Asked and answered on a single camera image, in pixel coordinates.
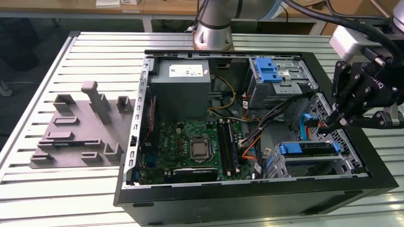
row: expansion slot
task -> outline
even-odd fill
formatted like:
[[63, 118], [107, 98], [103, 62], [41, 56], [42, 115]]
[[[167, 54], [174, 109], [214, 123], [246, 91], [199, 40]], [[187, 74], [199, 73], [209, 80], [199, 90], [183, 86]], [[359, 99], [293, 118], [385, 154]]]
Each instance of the expansion slot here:
[[238, 161], [238, 150], [237, 150], [234, 133], [231, 129], [231, 123], [225, 121], [218, 121], [217, 128], [218, 128], [223, 174], [231, 176], [233, 173], [241, 172], [239, 161]]

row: slotted metal table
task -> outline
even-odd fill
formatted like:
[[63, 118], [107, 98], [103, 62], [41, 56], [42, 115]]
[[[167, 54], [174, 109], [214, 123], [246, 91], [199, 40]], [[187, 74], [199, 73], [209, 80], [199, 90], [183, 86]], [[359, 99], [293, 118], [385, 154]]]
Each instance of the slotted metal table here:
[[[2, 227], [137, 226], [113, 206], [119, 167], [31, 169], [30, 157], [54, 115], [58, 94], [89, 99], [82, 82], [97, 80], [109, 99], [137, 98], [146, 49], [193, 49], [189, 34], [73, 32], [0, 152]], [[329, 76], [339, 56], [329, 36], [234, 34], [239, 51], [314, 52]], [[401, 187], [329, 215], [193, 224], [189, 226], [404, 226], [404, 130], [367, 130]]]

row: green motherboard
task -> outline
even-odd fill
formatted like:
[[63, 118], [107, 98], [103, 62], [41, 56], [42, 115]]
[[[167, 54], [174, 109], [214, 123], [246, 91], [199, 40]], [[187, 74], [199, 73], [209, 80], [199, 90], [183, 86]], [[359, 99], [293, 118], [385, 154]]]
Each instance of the green motherboard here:
[[[230, 125], [238, 144], [238, 140], [243, 139], [242, 125], [239, 121], [234, 121]], [[142, 171], [142, 183], [167, 183], [162, 175], [163, 170], [179, 168], [217, 168], [218, 181], [251, 179], [251, 167], [247, 160], [239, 163], [239, 172], [229, 175], [223, 173], [222, 159], [217, 122], [163, 122], [158, 153], [143, 155], [143, 165], [149, 168]]]

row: motherboard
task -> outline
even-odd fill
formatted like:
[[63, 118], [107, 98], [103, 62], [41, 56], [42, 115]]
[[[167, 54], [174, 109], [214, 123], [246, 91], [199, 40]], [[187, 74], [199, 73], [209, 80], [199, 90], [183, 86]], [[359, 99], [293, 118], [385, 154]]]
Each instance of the motherboard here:
[[241, 139], [239, 121], [163, 122], [157, 152], [142, 157], [141, 183], [251, 179], [250, 163], [239, 159]]

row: open computer tower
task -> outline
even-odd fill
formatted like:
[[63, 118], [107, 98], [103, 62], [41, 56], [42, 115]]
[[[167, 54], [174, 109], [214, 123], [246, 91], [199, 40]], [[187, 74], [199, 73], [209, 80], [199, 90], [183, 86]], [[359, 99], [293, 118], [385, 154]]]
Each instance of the open computer tower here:
[[359, 128], [322, 134], [313, 53], [147, 51], [115, 206], [142, 225], [329, 213], [398, 187]]

